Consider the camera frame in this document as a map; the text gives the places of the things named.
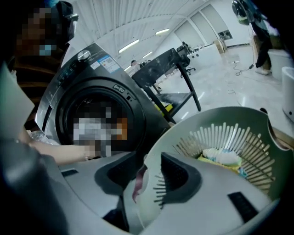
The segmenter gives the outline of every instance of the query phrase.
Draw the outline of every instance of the black washing machine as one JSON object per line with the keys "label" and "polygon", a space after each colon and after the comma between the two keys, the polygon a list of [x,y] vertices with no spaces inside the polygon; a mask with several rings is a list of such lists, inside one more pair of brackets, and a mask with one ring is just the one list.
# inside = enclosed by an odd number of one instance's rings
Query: black washing machine
{"label": "black washing machine", "polygon": [[59,144],[95,141],[102,157],[121,151],[143,156],[170,127],[133,79],[97,44],[57,72],[35,121]]}

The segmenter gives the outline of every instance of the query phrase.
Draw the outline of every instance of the office chair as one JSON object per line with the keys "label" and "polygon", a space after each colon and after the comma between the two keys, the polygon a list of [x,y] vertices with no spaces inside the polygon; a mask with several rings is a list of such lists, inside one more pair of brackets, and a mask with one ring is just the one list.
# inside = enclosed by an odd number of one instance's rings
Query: office chair
{"label": "office chair", "polygon": [[177,49],[177,52],[178,54],[180,55],[181,57],[181,62],[183,64],[183,67],[185,68],[186,72],[189,73],[189,75],[191,75],[191,70],[196,70],[195,68],[191,68],[191,67],[188,67],[188,65],[190,64],[190,59],[188,58],[188,53],[189,51],[187,50],[186,47],[183,47],[183,46],[180,46],[178,47]]}

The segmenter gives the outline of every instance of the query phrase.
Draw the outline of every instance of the black table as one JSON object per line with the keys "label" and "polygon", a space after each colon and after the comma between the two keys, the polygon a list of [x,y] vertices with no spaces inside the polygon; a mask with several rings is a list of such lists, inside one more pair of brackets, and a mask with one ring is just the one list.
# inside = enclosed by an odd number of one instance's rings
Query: black table
{"label": "black table", "polygon": [[[183,75],[188,88],[189,93],[159,93],[154,84],[156,80],[170,70],[173,67],[177,67]],[[132,78],[136,83],[145,90],[147,95],[154,101],[154,103],[160,108],[164,117],[167,121],[175,123],[173,116],[179,111],[180,108],[193,96],[196,103],[197,109],[201,111],[201,106],[195,92],[195,89],[189,79],[188,74],[185,71],[185,68],[182,65],[181,57],[176,52],[174,48],[166,51],[160,56],[156,57],[154,60],[149,62],[147,65],[142,67],[138,72],[136,72]],[[157,92],[154,94],[150,87],[153,86]],[[162,102],[171,103],[173,108],[170,112],[167,112],[165,107],[162,105]]]}

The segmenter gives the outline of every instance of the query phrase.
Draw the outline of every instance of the ceiling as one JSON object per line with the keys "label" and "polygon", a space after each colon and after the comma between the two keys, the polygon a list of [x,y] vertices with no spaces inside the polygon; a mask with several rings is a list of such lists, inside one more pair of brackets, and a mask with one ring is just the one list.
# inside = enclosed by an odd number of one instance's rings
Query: ceiling
{"label": "ceiling", "polygon": [[[155,51],[172,30],[207,0],[68,0],[79,14],[71,46],[79,51],[96,42],[122,68]],[[155,35],[157,31],[170,31]],[[139,43],[119,54],[119,50]]]}

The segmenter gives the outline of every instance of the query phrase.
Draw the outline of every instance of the glossy white floor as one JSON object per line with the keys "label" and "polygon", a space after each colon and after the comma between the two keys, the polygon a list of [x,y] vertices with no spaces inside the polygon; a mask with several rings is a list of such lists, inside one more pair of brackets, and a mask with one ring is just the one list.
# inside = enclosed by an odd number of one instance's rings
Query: glossy white floor
{"label": "glossy white floor", "polygon": [[[238,69],[248,69],[254,63],[252,47],[228,49],[221,56],[222,63],[191,72],[190,79],[202,111],[222,106],[265,108],[272,125],[294,138],[294,123],[282,111],[282,83],[271,75],[255,73],[255,67],[243,71],[240,76],[235,75],[238,71],[233,69],[235,64],[232,62],[240,61],[236,66]],[[180,78],[180,72],[164,80],[160,87],[161,93],[189,92],[185,80]],[[174,119],[179,122],[197,112],[196,104],[190,98]]]}

